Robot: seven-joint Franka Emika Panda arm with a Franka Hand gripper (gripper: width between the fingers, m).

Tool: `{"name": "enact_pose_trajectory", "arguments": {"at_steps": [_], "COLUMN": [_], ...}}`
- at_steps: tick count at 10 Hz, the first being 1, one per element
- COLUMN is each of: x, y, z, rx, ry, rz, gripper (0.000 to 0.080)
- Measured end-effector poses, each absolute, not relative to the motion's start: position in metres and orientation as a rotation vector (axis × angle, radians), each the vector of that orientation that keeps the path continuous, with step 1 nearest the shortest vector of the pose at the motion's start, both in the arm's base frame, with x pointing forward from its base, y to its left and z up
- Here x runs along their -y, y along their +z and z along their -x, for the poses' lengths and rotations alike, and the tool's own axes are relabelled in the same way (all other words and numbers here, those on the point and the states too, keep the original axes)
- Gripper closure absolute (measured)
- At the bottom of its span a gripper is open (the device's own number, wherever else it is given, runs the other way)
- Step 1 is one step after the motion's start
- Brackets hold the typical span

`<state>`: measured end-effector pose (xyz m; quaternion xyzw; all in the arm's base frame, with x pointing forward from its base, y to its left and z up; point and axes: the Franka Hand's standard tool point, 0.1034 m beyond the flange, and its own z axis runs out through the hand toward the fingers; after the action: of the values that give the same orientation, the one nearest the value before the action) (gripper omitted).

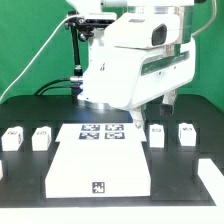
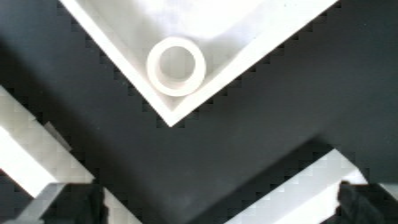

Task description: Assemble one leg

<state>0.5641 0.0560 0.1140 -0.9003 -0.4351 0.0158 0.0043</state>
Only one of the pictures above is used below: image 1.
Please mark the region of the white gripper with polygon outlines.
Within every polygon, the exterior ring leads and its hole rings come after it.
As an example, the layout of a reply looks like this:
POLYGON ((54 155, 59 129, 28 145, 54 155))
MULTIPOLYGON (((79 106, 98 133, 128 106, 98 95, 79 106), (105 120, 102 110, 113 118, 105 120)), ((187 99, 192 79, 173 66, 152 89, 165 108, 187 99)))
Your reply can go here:
POLYGON ((150 50, 104 48, 102 62, 102 66, 91 67, 96 74, 87 78, 88 91, 84 99, 130 110, 135 127, 143 129, 145 118, 142 109, 136 107, 165 94, 160 114, 171 116, 174 113, 175 89, 191 82, 194 76, 195 41, 191 39, 182 44, 172 56, 165 55, 163 47, 150 50))

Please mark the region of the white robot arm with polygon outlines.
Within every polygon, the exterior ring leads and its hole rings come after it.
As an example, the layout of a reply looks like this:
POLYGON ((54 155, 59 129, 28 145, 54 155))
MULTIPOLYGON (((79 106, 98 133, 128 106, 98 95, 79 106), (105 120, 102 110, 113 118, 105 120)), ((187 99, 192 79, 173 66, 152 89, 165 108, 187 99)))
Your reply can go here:
POLYGON ((66 0, 77 10, 78 38, 88 43, 78 103, 125 110, 138 127, 154 99, 162 99, 162 115, 171 115, 177 89, 195 73, 192 14, 204 1, 66 0))

